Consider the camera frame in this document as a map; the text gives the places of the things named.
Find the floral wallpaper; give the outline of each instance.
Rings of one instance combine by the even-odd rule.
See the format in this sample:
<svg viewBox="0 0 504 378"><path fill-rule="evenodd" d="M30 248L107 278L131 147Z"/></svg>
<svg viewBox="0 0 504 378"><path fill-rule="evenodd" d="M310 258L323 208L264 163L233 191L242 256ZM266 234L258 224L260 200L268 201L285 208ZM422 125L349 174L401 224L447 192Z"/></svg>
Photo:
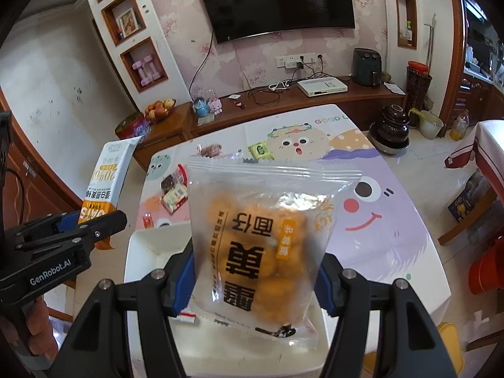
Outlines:
<svg viewBox="0 0 504 378"><path fill-rule="evenodd" d="M168 44L189 87L210 45L212 28L202 0L152 0ZM348 75L353 49L377 50L387 55L385 0L353 0L355 29L312 29L274 32L218 45L196 77L191 95L213 89L219 96L291 78L293 70L277 68L275 57L316 52L322 54L324 71ZM310 64L318 71L321 64ZM305 68L297 77L311 75Z"/></svg>

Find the white tray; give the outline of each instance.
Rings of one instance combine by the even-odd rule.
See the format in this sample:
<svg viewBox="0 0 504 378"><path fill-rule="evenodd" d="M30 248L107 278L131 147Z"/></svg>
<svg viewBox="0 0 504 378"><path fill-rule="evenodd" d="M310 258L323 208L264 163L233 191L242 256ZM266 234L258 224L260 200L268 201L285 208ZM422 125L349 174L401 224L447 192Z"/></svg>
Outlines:
<svg viewBox="0 0 504 378"><path fill-rule="evenodd" d="M171 255L183 251L190 237L189 223L134 232L124 282L142 279L153 269L164 267ZM326 359L328 336L316 299L308 309L308 318L319 335L313 349L288 347L201 317L194 324L170 319L170 325L188 376L288 376L320 369ZM128 312L128 332L133 366L139 376L145 376L135 312Z"/></svg>

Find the pink cheek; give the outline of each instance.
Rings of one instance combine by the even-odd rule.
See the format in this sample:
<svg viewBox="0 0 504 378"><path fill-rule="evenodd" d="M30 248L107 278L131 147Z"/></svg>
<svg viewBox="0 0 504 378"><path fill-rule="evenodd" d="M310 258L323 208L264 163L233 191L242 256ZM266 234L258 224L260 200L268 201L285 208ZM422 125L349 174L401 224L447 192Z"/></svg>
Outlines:
<svg viewBox="0 0 504 378"><path fill-rule="evenodd" d="M355 199L346 199L343 202L344 209L349 213L355 213L359 210L359 202Z"/></svg>

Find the printed tablecloth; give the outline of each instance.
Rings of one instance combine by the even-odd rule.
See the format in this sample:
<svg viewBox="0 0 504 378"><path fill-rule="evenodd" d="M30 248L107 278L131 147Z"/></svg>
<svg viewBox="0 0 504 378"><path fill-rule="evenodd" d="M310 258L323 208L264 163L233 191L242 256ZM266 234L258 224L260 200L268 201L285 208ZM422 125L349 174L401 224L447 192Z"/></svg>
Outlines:
<svg viewBox="0 0 504 378"><path fill-rule="evenodd" d="M478 122L444 161L447 168L461 168L474 151L476 165L504 203L504 121Z"/></svg>
<svg viewBox="0 0 504 378"><path fill-rule="evenodd" d="M150 214L156 227L188 221L188 203L174 214L160 204L162 180L177 164L197 154L197 145L220 144L223 154L266 141L275 160L332 160L355 165L362 171L364 192L354 192L337 211L337 222L327 252L344 267L367 279L391 283L410 281L436 324L448 306L450 288L429 232L412 201L385 160L336 105L321 105L258 119L198 137L162 150L152 157L140 198L137 229ZM329 339L336 319L327 317ZM370 318L366 349L377 346L379 314Z"/></svg>

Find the television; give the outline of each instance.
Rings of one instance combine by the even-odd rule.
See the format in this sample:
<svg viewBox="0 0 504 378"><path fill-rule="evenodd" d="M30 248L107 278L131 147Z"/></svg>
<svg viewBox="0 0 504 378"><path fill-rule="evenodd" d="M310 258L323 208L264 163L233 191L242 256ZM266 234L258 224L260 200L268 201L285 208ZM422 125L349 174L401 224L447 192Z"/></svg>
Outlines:
<svg viewBox="0 0 504 378"><path fill-rule="evenodd" d="M355 28L352 0L203 0L219 44L268 32Z"/></svg>

